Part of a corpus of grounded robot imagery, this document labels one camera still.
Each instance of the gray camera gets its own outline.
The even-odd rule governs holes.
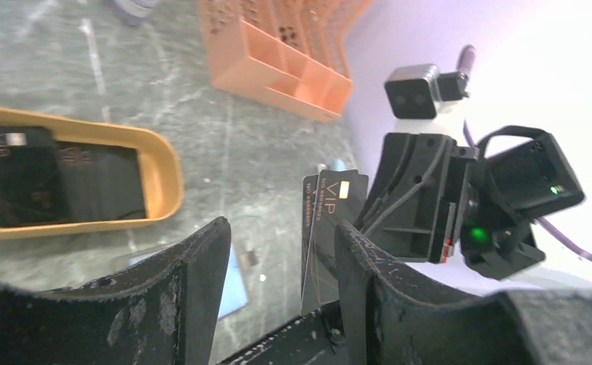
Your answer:
[[[398,119],[434,119],[442,103],[468,97],[466,85],[475,59],[475,49],[464,46],[457,71],[440,73],[433,64],[400,67],[388,77],[386,94]]]

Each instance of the white wall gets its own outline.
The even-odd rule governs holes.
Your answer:
[[[435,63],[442,71],[450,71],[467,43],[478,50],[469,86],[473,95],[469,124],[476,140],[509,124],[553,133],[574,167],[587,201],[550,218],[579,246],[592,252],[592,0],[374,0],[346,40],[355,91],[345,114],[355,130],[363,171],[374,174],[382,138],[396,123],[383,89],[391,71],[419,63]],[[437,126],[408,121],[400,122],[399,129],[435,132]],[[454,137],[463,141],[459,135]],[[498,138],[491,151],[515,143],[511,138]],[[548,255],[544,268],[592,281],[592,264],[562,248],[542,228],[536,227],[535,232],[540,248]],[[435,273],[442,281],[466,270],[420,269]],[[542,275],[539,271],[530,274]],[[484,281],[466,284],[475,287],[474,291],[496,285]]]

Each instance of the black card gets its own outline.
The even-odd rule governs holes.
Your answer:
[[[71,220],[52,132],[0,127],[0,227]]]
[[[310,249],[310,236],[312,233],[312,221],[314,219],[314,204],[316,204],[316,187],[318,175],[305,176],[303,178],[303,230],[301,252],[301,295],[305,284],[305,272],[307,268],[307,256]]]
[[[146,218],[137,150],[59,142],[75,221]]]
[[[368,193],[368,177],[357,170],[323,170],[317,183],[301,314],[339,299],[334,234],[342,221],[354,222]]]

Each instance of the gray marble surface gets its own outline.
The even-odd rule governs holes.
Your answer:
[[[301,180],[353,159],[344,122],[215,90],[203,54],[194,0],[166,0],[138,28],[98,0],[0,0],[0,106],[153,129],[181,156],[186,187],[177,214],[140,230],[0,242],[0,281],[76,286],[224,215],[259,264],[244,273],[250,304],[218,323],[213,362],[297,314]]]

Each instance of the orange container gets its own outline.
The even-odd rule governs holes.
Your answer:
[[[180,208],[184,195],[180,160],[168,141],[153,131],[2,108],[0,125],[45,127],[57,141],[136,149],[148,215],[146,219],[0,228],[0,240],[137,228],[168,218]]]
[[[372,0],[197,0],[214,87],[328,122],[352,92],[343,37]]]

